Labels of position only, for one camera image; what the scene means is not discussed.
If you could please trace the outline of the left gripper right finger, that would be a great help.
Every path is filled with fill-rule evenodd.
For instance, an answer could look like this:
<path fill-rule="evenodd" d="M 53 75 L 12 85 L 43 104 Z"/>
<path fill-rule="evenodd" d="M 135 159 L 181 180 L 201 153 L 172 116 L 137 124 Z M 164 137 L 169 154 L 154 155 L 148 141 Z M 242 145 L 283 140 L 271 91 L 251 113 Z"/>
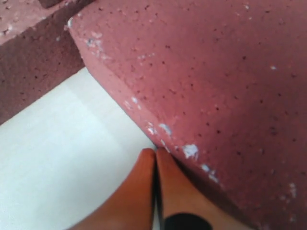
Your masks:
<path fill-rule="evenodd" d="M 206 198 L 165 149 L 156 152 L 162 230 L 249 230 Z"/>

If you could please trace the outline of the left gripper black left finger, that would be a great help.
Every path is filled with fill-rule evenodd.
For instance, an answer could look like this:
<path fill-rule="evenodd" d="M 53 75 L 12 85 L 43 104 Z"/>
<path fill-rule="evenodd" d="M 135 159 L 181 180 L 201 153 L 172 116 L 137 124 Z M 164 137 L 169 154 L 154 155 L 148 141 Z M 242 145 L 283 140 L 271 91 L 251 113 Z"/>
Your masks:
<path fill-rule="evenodd" d="M 127 178 L 72 230 L 151 230 L 154 218 L 155 151 L 142 149 Z"/>

